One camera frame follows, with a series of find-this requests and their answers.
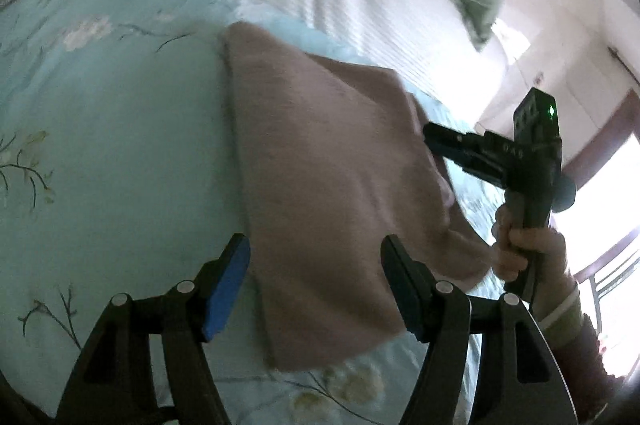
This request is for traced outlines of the person's right hand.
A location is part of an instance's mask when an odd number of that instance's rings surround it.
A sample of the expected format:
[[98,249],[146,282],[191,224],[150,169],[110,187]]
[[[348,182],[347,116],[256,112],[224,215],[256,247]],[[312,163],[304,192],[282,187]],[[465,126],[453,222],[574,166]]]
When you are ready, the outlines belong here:
[[536,287],[529,308],[544,319],[574,292],[577,282],[570,273],[565,239],[553,228],[518,229],[506,204],[498,208],[491,229],[496,243],[492,270],[504,282],[514,282],[535,263]]

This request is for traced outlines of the right forearm dark sleeve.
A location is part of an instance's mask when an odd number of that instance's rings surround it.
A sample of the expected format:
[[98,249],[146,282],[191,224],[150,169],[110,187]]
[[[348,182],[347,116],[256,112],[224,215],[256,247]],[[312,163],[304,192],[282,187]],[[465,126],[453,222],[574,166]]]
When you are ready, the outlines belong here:
[[575,284],[559,301],[541,306],[533,315],[553,353],[572,398],[579,424],[593,421],[622,388],[624,379],[606,371],[597,330],[582,311]]

